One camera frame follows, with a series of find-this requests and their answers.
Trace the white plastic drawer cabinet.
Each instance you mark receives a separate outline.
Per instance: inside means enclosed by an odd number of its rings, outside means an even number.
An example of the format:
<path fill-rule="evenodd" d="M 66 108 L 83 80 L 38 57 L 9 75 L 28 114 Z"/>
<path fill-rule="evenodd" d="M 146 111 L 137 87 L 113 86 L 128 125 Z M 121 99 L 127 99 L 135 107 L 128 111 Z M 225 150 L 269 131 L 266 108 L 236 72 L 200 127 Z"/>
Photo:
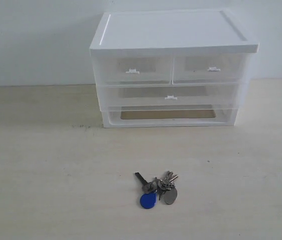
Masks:
<path fill-rule="evenodd" d="M 115 87 L 247 84 L 248 88 L 250 60 L 258 48 L 256 38 L 227 9 L 126 11 L 103 14 L 90 45 L 90 55 L 91 60 L 99 57 L 173 58 L 170 84 Z M 239 81 L 173 83 L 175 58 L 218 54 L 248 55 Z M 201 127 L 232 126 L 239 108 L 100 112 L 105 128 Z"/>

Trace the clear upper left drawer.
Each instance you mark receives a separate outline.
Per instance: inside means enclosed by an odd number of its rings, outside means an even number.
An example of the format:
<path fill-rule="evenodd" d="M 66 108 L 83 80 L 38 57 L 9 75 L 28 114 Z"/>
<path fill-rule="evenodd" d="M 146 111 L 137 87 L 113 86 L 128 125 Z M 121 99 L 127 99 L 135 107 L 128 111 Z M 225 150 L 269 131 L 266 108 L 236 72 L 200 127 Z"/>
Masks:
<path fill-rule="evenodd" d="M 173 58 L 94 57 L 95 81 L 100 86 L 168 85 L 172 78 Z"/>

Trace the keys with blue tag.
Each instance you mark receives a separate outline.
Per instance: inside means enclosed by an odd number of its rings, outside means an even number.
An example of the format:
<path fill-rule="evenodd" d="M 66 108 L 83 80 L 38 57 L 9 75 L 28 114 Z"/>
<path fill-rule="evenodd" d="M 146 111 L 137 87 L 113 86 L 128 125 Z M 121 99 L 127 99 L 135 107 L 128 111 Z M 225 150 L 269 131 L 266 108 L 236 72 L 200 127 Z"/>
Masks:
<path fill-rule="evenodd" d="M 172 205 L 178 196 L 175 180 L 179 177 L 172 171 L 167 171 L 163 178 L 155 177 L 147 181 L 139 172 L 134 173 L 142 184 L 143 195 L 140 197 L 140 206 L 144 209 L 155 207 L 157 200 L 163 200 L 166 205 Z"/>

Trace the clear wide drawer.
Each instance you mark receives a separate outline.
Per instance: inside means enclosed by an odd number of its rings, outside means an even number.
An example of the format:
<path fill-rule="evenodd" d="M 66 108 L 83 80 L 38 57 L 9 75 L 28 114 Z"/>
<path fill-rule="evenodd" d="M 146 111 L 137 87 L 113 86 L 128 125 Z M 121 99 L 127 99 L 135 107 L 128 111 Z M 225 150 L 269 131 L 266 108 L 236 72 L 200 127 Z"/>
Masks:
<path fill-rule="evenodd" d="M 246 83 L 114 87 L 98 86 L 102 112 L 237 109 Z"/>

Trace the clear upper right drawer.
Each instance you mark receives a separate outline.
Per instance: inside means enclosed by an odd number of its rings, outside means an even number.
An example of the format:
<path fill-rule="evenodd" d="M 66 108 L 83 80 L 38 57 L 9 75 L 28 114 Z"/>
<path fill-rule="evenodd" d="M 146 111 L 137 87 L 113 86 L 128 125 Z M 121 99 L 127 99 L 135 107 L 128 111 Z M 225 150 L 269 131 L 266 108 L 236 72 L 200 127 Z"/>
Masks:
<path fill-rule="evenodd" d="M 247 54 L 207 54 L 176 57 L 173 83 L 200 84 L 237 82 L 245 71 Z"/>

